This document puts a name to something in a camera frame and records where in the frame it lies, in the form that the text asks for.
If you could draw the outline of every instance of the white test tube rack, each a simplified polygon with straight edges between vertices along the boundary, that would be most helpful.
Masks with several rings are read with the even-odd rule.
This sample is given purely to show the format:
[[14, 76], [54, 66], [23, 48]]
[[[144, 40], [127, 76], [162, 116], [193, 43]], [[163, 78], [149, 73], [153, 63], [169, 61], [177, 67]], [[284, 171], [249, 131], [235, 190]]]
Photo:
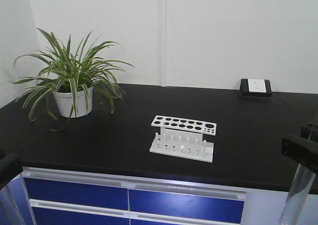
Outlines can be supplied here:
[[212, 163], [214, 143], [203, 140], [203, 134], [215, 136], [216, 123], [157, 115], [151, 125], [160, 127], [160, 135], [150, 152]]

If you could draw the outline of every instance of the white wall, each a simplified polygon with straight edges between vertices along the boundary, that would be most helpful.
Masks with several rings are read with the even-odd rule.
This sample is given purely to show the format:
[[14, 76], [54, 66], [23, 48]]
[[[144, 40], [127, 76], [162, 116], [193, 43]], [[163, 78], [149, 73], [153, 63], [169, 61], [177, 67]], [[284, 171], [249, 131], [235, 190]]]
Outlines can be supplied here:
[[40, 64], [12, 67], [46, 46], [35, 27], [71, 33], [74, 45], [91, 30], [121, 43], [103, 55], [137, 66], [119, 82], [238, 89], [241, 78], [267, 78], [273, 90], [318, 92], [317, 0], [167, 0], [166, 12], [164, 0], [30, 1], [0, 1], [0, 107], [20, 94], [7, 80]]
[[0, 0], [0, 108], [21, 94], [20, 85], [9, 82], [35, 75], [40, 64], [14, 60], [39, 48], [29, 0]]
[[167, 0], [167, 85], [318, 93], [318, 0]]
[[[124, 60], [137, 69], [116, 74], [122, 83], [160, 85], [161, 0], [31, 0], [36, 27], [53, 31], [61, 40], [71, 33], [74, 51], [89, 31], [93, 38], [113, 40], [119, 46], [102, 56]], [[47, 46], [39, 36], [42, 48]]]

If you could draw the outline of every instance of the electrical outlet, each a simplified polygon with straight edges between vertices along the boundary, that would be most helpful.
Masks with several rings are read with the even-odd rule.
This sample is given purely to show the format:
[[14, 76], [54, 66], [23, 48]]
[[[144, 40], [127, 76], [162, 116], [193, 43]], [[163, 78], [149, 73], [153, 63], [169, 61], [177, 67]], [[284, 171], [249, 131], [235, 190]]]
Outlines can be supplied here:
[[264, 79], [248, 79], [248, 91], [266, 93], [266, 86]]
[[268, 79], [246, 79], [240, 80], [239, 91], [246, 97], [271, 97], [272, 90]]

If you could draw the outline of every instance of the black clamp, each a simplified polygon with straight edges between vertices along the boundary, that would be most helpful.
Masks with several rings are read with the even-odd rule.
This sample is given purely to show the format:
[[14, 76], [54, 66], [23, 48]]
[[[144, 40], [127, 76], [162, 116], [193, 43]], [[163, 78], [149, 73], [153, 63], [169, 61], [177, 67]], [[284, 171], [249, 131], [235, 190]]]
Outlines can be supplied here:
[[318, 174], [318, 127], [312, 129], [312, 125], [306, 125], [302, 127], [300, 137], [295, 135], [284, 137], [282, 154]]
[[3, 149], [0, 148], [0, 189], [22, 171], [20, 159], [14, 154], [5, 156]]

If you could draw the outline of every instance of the blue drawer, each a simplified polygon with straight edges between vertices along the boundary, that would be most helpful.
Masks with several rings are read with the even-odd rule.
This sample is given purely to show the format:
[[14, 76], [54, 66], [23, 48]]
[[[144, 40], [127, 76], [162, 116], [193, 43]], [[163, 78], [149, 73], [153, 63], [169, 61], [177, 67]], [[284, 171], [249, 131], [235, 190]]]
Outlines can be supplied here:
[[144, 220], [131, 220], [131, 225], [176, 225], [176, 224], [166, 224], [166, 223], [159, 223], [159, 222], [151, 222], [151, 221], [144, 221]]
[[238, 200], [140, 190], [129, 190], [129, 199], [135, 212], [237, 224], [244, 206], [244, 201]]
[[31, 178], [24, 181], [30, 199], [128, 210], [124, 188]]
[[129, 225], [129, 219], [33, 208], [37, 225]]

